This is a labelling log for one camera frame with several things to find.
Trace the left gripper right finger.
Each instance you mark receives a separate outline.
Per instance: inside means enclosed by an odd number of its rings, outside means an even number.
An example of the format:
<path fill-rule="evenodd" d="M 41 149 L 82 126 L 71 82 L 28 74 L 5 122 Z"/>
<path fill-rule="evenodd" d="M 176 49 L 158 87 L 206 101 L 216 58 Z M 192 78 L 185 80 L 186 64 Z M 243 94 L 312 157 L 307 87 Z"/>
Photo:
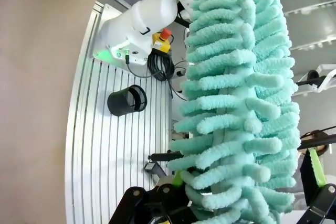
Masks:
<path fill-rule="evenodd" d="M 303 192 L 308 209 L 298 220 L 299 224 L 319 224 L 335 220 L 335 184 L 328 183 L 315 149 L 304 155 L 300 167 Z"/>

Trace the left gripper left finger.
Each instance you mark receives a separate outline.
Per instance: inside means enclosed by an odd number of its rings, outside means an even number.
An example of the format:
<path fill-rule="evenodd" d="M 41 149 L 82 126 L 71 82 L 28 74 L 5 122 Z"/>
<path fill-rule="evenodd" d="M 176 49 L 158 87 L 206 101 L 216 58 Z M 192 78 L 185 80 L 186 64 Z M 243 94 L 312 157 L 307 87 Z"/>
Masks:
<path fill-rule="evenodd" d="M 165 218 L 169 223 L 196 223 L 198 218 L 188 206 L 190 200 L 180 173 L 161 175 L 149 191 L 137 186 L 128 188 L 109 222 L 151 223 L 155 218 Z"/>

